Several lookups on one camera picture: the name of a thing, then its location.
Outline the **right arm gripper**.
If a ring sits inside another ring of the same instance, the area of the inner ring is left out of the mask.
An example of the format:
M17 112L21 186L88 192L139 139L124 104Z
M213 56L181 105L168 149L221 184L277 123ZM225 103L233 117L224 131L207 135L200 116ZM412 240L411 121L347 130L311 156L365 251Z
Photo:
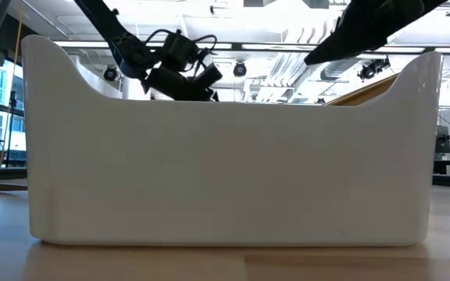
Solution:
M388 36L448 0L352 0L338 18L334 32L305 57L315 65L376 50Z

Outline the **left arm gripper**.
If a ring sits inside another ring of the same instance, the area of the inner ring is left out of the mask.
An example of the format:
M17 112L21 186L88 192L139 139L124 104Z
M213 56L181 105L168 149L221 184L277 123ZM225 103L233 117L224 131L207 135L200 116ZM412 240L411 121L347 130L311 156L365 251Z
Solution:
M175 101L211 101L215 91L211 86L223 77L211 63L196 77L185 77L178 72L159 67L152 69L142 81L145 91L155 89Z

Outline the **white plastic bin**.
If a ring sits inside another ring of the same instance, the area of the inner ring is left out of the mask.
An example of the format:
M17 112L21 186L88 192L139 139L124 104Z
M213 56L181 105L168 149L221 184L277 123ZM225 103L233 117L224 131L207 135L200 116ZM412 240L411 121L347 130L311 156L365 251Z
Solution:
M109 98L22 42L30 232L55 244L404 246L427 235L443 58L354 106Z

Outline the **black computer monitor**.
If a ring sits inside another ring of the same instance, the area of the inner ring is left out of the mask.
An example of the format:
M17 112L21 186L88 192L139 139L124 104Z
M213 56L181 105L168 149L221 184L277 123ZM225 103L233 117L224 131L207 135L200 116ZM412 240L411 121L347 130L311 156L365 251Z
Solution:
M449 154L450 153L450 142L449 142L448 127L437 126L436 133L436 144L435 153L436 154Z

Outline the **black tripod stand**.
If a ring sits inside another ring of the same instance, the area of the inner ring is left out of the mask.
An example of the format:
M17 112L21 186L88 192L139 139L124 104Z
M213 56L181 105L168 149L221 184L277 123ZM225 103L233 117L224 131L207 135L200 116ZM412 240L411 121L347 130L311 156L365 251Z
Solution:
M10 167L10 153L11 153L11 140L13 135L13 119L14 119L14 111L16 107L16 92L10 91L10 99L9 99L9 146L6 152L5 163L6 167Z

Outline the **silver ventilation duct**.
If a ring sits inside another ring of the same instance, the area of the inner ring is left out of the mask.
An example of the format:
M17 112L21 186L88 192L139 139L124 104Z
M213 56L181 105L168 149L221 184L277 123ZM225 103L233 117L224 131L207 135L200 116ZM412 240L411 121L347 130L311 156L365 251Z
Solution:
M323 82L338 80L343 77L345 72L357 67L357 65L361 65L363 62L366 62L366 59L358 57L329 62L320 71L320 80Z

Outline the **ceiling light rail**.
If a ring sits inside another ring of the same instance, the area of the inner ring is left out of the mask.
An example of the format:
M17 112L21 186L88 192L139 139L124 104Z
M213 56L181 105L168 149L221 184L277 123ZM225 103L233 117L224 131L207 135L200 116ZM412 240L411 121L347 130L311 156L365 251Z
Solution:
M55 41L62 48L91 48L107 49L109 46L104 41ZM310 52L316 48L314 44L249 44L249 43L197 43L199 48L214 47L217 51L237 51L237 52ZM450 47L418 47L391 45L378 48L366 53L384 53L384 54L419 54L424 51L433 50L443 54L450 55Z

